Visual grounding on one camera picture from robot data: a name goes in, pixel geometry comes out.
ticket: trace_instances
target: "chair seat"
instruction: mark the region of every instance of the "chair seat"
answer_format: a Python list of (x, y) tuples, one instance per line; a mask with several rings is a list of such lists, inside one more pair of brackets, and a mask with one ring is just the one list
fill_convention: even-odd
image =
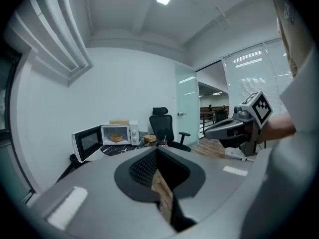
[(181, 144), (179, 142), (176, 142), (176, 141), (169, 142), (168, 146), (176, 148), (176, 149), (185, 150), (185, 151), (190, 152), (190, 148), (188, 146), (186, 146), (184, 144)]

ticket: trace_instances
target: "microwave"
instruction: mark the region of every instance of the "microwave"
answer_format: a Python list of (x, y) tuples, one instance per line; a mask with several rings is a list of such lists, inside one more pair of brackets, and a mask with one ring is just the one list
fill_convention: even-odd
[[(120, 134), (122, 141), (114, 142), (111, 135)], [(103, 145), (138, 145), (139, 128), (136, 120), (130, 120), (128, 124), (102, 124), (86, 130), (73, 133), (72, 146), (80, 163), (93, 161), (104, 157), (99, 151)]]

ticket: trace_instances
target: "wooden floor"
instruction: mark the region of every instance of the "wooden floor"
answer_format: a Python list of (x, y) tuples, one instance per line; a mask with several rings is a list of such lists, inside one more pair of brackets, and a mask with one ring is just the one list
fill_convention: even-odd
[[(199, 140), (199, 144), (193, 146), (191, 148), (191, 152), (208, 156), (211, 158), (231, 158), (225, 156), (225, 148), (220, 144), (218, 140), (210, 140), (206, 137)], [(160, 213), (169, 222), (171, 217), (173, 194), (158, 170), (156, 171), (153, 177), (152, 190), (159, 193)]]

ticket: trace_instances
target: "black marble tabletop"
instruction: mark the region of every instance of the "black marble tabletop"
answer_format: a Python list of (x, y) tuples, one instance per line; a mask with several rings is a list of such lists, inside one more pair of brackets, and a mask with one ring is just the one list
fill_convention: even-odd
[(144, 141), (144, 136), (145, 135), (152, 135), (149, 132), (142, 132), (140, 131), (139, 133), (139, 139), (140, 142), (138, 145), (130, 145), (130, 144), (126, 144), (126, 145), (104, 145), (100, 148), (100, 150), (105, 153), (108, 156), (114, 156), (117, 154), (121, 154), (123, 152), (128, 152), (130, 150), (134, 150), (134, 149), (138, 149), (138, 148), (144, 148), (144, 147), (150, 147), (150, 146), (154, 146), (157, 144), (157, 140), (154, 142), (148, 142), (148, 141)]

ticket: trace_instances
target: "window blinds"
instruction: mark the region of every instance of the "window blinds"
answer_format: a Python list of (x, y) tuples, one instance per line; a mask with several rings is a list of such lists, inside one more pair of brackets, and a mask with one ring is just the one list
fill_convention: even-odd
[(243, 102), (251, 93), (260, 90), (274, 110), (272, 116), (287, 111), (279, 97), (292, 80), (284, 53), (282, 40), (277, 39), (222, 59), (231, 114), (234, 106)]

